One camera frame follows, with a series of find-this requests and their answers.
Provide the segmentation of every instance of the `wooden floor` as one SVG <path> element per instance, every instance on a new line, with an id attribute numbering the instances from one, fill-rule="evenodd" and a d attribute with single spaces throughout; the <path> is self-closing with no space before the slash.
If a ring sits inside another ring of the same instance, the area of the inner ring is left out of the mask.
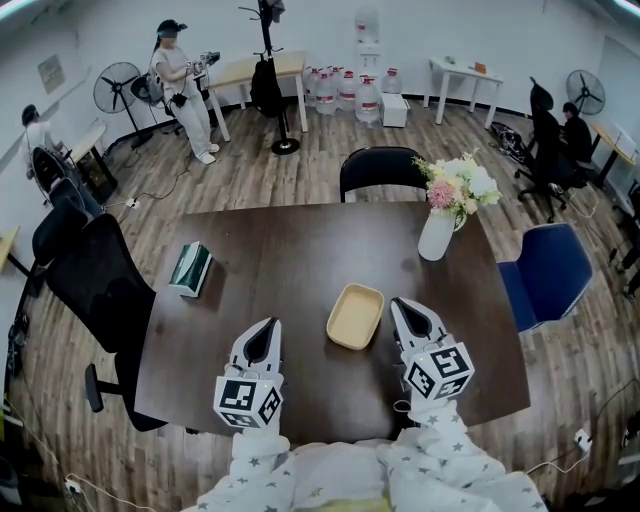
<path id="1" fill-rule="evenodd" d="M 338 202 L 340 166 L 351 152 L 365 146 L 409 146 L 430 161 L 478 148 L 477 160 L 497 179 L 505 196 L 498 206 L 480 211 L 482 224 L 498 261 L 517 258 L 523 233 L 544 223 L 548 214 L 537 198 L 517 200 L 526 181 L 515 180 L 514 164 L 489 147 L 491 138 L 483 128 L 486 111 L 471 115 L 462 108 L 447 107 L 442 125 L 436 126 L 434 109 L 424 110 L 417 102 L 411 107 L 404 130 L 366 129 L 345 113 L 327 118 L 309 112 L 307 134 L 300 132 L 297 111 L 291 107 L 292 130 L 302 146 L 296 154 L 280 158 L 269 149 L 275 124 L 252 109 L 233 111 L 227 116 L 232 141 L 224 143 L 217 131 L 213 136 L 222 148 L 217 163 L 205 167 L 193 161 L 190 172 L 166 199 L 142 197 L 138 210 L 118 206 L 111 212 L 122 226 L 140 271 L 158 288 L 161 284 L 156 276 L 163 252 L 182 214 Z M 523 135 L 531 130 L 529 121 L 522 118 L 498 115 L 497 120 Z M 177 138 L 156 132 L 139 151 L 137 160 L 125 143 L 109 157 L 120 181 L 115 201 L 142 192 L 168 193 L 184 170 L 189 146 L 184 135 Z M 475 442 L 510 470 L 526 470 L 572 448 L 573 435 L 581 427 L 594 433 L 590 458 L 573 472 L 565 476 L 547 467 L 533 475 L 540 491 L 556 504 L 573 492 L 597 489 L 610 477 L 623 424 L 634 410 L 632 405 L 635 410 L 640 406 L 638 392 L 630 387 L 594 424 L 601 405 L 632 377 L 638 377 L 640 368 L 638 309 L 622 297 L 623 277 L 608 264 L 610 250 L 622 241 L 611 206 L 603 194 L 595 195 L 590 188 L 578 191 L 574 201 L 588 213 L 596 197 L 599 206 L 591 219 L 580 217 L 572 207 L 557 216 L 578 232 L 594 277 L 569 317 L 521 335 L 531 408 L 471 430 Z M 359 192 L 355 199 L 405 198 L 418 196 L 380 187 Z M 469 254 L 469 265 L 473 265 L 473 254 Z M 22 379 L 12 385 L 10 398 L 32 428 L 46 435 L 60 459 L 63 470 L 45 457 L 49 480 L 60 477 L 60 471 L 73 472 L 160 512 L 193 505 L 199 494 L 226 474 L 227 438 L 187 435 L 183 428 L 170 425 L 155 432 L 136 432 L 117 397 L 107 397 L 105 410 L 93 414 L 84 397 L 84 369 L 95 363 L 101 379 L 115 380 L 113 357 L 101 350 L 48 290 L 30 304 L 29 313 L 33 332 L 24 355 L 24 375 L 33 403 Z M 572 453 L 559 464 L 566 467 L 577 459 Z M 100 511 L 130 510 L 106 497 L 88 495 Z"/>

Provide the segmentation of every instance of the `flower vase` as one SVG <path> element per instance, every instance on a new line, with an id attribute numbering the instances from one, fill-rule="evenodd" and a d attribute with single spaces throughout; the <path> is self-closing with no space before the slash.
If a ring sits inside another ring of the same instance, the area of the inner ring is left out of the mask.
<path id="1" fill-rule="evenodd" d="M 418 242 L 420 256 L 429 261 L 442 258 L 449 247 L 453 232 L 460 229 L 466 220 L 465 216 L 456 225 L 456 217 L 449 212 L 430 213 Z"/>

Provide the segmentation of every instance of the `beige container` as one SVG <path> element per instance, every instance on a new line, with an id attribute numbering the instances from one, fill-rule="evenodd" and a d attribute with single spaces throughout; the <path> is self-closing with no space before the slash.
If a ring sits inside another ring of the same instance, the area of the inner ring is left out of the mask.
<path id="1" fill-rule="evenodd" d="M 334 343 L 362 350 L 380 322 L 384 297 L 378 290 L 350 284 L 340 294 L 327 322 L 327 335 Z"/>

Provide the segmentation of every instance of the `standing fan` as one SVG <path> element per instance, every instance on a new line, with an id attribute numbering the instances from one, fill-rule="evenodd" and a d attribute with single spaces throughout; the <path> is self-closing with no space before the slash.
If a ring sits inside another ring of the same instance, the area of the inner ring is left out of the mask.
<path id="1" fill-rule="evenodd" d="M 579 69 L 567 78 L 567 96 L 578 112 L 593 116 L 602 112 L 605 103 L 600 80 L 588 71 Z"/>
<path id="2" fill-rule="evenodd" d="M 140 133 L 129 110 L 129 106 L 136 100 L 131 93 L 131 83 L 137 78 L 140 78 L 137 67 L 129 62 L 117 62 L 100 73 L 93 88 L 93 101 L 103 112 L 117 114 L 126 109 L 136 130 L 136 137 L 131 143 L 133 149 L 142 146 L 153 136 L 152 133 Z"/>

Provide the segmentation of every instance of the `blue chair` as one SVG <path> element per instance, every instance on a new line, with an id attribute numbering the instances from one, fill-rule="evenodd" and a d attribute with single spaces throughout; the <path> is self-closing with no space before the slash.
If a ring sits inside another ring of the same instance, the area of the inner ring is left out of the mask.
<path id="1" fill-rule="evenodd" d="M 568 224 L 530 229 L 522 239 L 518 260 L 498 266 L 519 332 L 564 317 L 593 275 L 587 254 Z"/>

